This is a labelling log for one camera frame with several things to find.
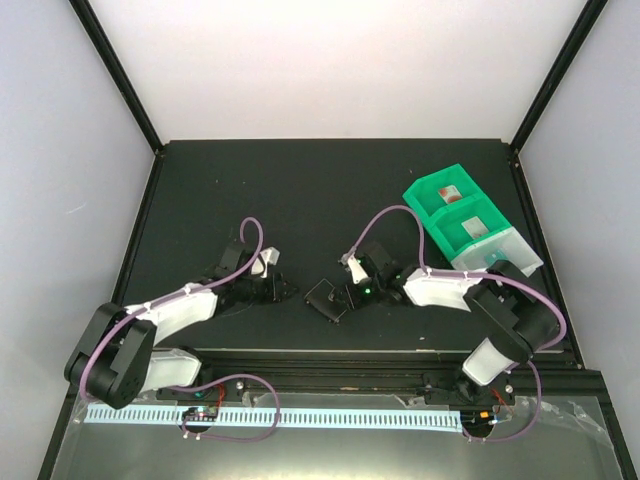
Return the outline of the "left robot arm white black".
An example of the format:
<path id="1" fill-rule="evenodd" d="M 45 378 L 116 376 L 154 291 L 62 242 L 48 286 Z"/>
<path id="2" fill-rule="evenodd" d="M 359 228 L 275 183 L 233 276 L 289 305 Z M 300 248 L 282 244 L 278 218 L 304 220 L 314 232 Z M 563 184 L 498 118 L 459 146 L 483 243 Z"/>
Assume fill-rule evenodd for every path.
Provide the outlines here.
<path id="1" fill-rule="evenodd" d="M 173 293 L 127 307 L 99 306 L 67 360 L 65 380 L 114 409 L 167 387 L 179 387 L 193 399 L 207 397 L 215 376 L 195 351 L 154 348 L 238 304 L 270 305 L 294 297 L 297 287 L 276 270 L 279 256 L 274 247 L 255 253 L 230 244 L 218 264 Z"/>

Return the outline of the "black card holder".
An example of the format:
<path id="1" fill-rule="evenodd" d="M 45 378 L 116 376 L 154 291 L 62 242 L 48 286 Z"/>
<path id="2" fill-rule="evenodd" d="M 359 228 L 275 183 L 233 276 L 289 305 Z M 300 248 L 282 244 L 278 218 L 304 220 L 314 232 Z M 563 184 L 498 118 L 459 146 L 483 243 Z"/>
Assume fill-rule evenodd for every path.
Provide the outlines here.
<path id="1" fill-rule="evenodd" d="M 343 313 L 336 313 L 332 309 L 332 305 L 328 299 L 334 285 L 327 279 L 320 280 L 313 288 L 311 288 L 303 297 L 304 302 L 319 312 L 332 324 L 339 324 Z"/>

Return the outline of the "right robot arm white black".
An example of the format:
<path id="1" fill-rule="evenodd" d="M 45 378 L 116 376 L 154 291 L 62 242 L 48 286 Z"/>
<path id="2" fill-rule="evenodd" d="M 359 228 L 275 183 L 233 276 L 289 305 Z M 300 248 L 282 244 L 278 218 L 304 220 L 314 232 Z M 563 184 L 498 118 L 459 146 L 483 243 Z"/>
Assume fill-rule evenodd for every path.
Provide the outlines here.
<path id="1" fill-rule="evenodd" d="M 483 338 L 454 379 L 457 396 L 467 403 L 479 402 L 499 375 L 555 345 L 566 332 L 559 308 L 505 259 L 471 271 L 403 266 L 373 243 L 342 264 L 351 279 L 325 298 L 333 322 L 373 303 L 442 307 L 474 317 Z"/>

